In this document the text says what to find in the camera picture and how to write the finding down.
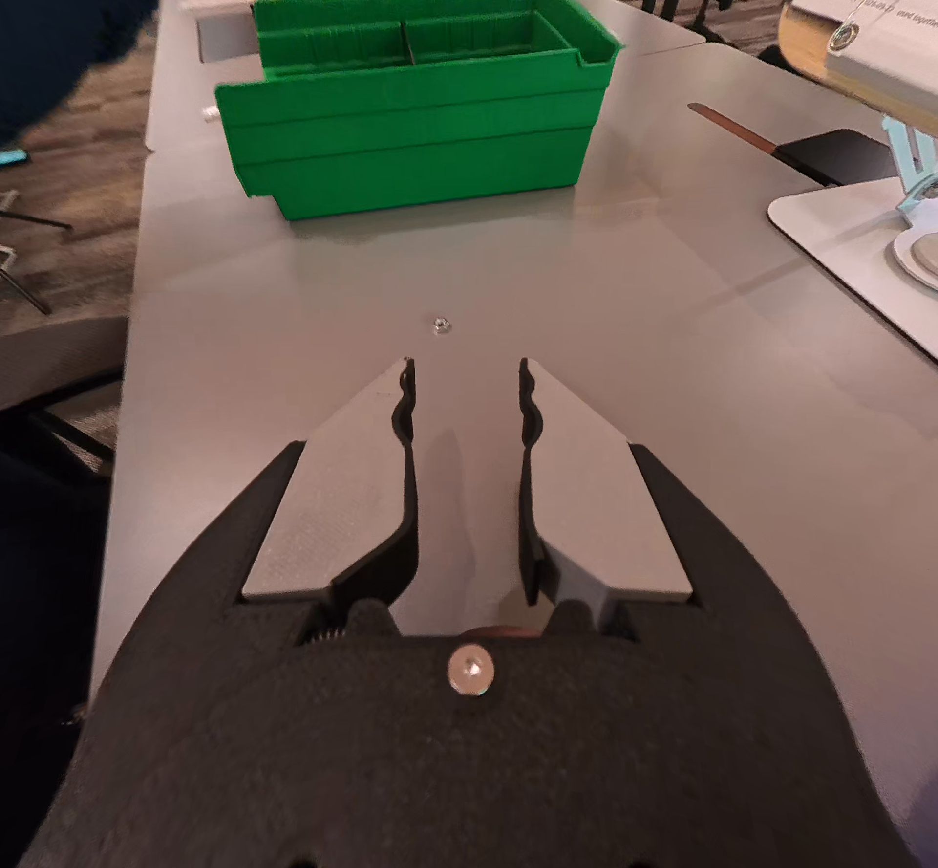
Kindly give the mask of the person's dark clothing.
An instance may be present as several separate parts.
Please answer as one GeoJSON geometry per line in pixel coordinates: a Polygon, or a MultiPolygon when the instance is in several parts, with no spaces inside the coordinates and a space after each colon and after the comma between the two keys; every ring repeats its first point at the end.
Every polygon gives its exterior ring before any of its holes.
{"type": "Polygon", "coordinates": [[[110,492],[2,455],[1,865],[15,866],[74,754],[89,696],[110,492]]]}

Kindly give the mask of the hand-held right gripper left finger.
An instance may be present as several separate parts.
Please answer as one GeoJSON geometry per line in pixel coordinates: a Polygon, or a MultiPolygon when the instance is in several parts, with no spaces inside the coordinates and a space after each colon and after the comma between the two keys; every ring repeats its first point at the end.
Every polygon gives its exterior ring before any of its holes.
{"type": "Polygon", "coordinates": [[[418,565],[416,369],[401,358],[311,434],[242,589],[254,602],[310,596],[389,605],[418,565]]]}

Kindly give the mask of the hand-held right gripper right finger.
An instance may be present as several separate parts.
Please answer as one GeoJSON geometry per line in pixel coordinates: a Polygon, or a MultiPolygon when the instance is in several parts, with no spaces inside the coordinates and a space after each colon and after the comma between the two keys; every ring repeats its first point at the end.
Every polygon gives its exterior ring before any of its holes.
{"type": "Polygon", "coordinates": [[[579,602],[595,627],[627,603],[687,604],[693,588],[626,436],[533,358],[519,367],[524,600],[579,602]]]}

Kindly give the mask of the grey office chair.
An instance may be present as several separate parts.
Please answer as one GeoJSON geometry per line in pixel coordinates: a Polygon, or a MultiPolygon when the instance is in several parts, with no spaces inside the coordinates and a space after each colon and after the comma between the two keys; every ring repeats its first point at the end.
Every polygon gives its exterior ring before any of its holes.
{"type": "Polygon", "coordinates": [[[120,314],[2,337],[3,463],[66,484],[111,476],[128,331],[120,314]]]}

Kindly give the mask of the instruction sheet on stand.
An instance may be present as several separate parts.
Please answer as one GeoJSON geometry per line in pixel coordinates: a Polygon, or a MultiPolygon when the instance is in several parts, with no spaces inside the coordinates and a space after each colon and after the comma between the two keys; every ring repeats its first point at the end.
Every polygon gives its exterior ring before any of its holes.
{"type": "Polygon", "coordinates": [[[935,38],[904,37],[881,25],[837,24],[785,0],[780,49],[799,72],[928,135],[937,134],[937,29],[935,38]]]}

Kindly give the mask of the person's left forearm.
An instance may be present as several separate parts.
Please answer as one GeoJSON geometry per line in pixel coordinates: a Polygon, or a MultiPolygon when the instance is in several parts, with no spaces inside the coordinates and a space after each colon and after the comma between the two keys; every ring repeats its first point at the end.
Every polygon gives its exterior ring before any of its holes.
{"type": "Polygon", "coordinates": [[[1,143],[75,90],[93,65],[135,45],[158,0],[1,0],[1,143]]]}

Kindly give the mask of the brown flat strip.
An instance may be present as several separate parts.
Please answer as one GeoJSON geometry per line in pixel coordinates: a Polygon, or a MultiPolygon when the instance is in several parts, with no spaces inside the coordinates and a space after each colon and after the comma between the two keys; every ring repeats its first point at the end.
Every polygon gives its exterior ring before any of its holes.
{"type": "Polygon", "coordinates": [[[700,102],[690,102],[687,104],[687,108],[720,129],[732,134],[744,143],[757,148],[762,153],[768,154],[769,156],[775,155],[777,148],[775,143],[757,134],[755,131],[746,128],[727,115],[700,102]]]}

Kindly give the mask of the black phone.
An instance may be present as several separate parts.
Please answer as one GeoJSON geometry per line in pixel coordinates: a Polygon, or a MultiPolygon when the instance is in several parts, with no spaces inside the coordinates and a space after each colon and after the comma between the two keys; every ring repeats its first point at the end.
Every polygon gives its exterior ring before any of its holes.
{"type": "Polygon", "coordinates": [[[778,145],[771,155],[823,187],[897,176],[890,147],[851,129],[832,130],[778,145]]]}

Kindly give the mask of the black tripod legs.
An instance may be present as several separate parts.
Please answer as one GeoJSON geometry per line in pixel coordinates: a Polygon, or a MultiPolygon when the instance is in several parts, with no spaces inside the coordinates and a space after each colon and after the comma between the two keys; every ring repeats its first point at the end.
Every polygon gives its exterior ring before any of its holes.
{"type": "MultiPolygon", "coordinates": [[[[17,212],[11,209],[11,206],[18,198],[18,193],[15,191],[3,192],[1,194],[1,217],[6,219],[17,220],[33,225],[52,227],[57,230],[61,230],[65,233],[70,233],[73,231],[74,227],[72,224],[60,221],[57,219],[50,219],[44,217],[36,217],[33,215],[28,215],[24,213],[17,212]]],[[[10,288],[13,292],[19,295],[21,298],[29,302],[37,311],[39,311],[43,316],[48,317],[52,314],[51,307],[39,296],[33,294],[28,290],[21,282],[11,274],[11,268],[15,264],[18,257],[18,253],[12,247],[2,244],[1,245],[1,281],[10,288]]]]}

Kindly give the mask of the green plastic bin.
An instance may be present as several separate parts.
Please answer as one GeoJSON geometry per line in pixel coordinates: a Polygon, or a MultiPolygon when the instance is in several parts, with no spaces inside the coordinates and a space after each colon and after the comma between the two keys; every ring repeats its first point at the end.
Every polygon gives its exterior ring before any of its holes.
{"type": "Polygon", "coordinates": [[[263,78],[217,109],[245,194],[288,220],[560,189],[620,41],[576,0],[262,0],[263,78]]]}

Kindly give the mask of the white stand base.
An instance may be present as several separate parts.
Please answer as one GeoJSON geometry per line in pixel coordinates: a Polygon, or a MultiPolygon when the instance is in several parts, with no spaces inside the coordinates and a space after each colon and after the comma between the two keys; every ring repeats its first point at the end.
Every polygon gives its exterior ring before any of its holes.
{"type": "Polygon", "coordinates": [[[897,177],[794,194],[768,205],[780,232],[932,359],[937,358],[936,290],[893,251],[908,228],[897,211],[897,177]]]}

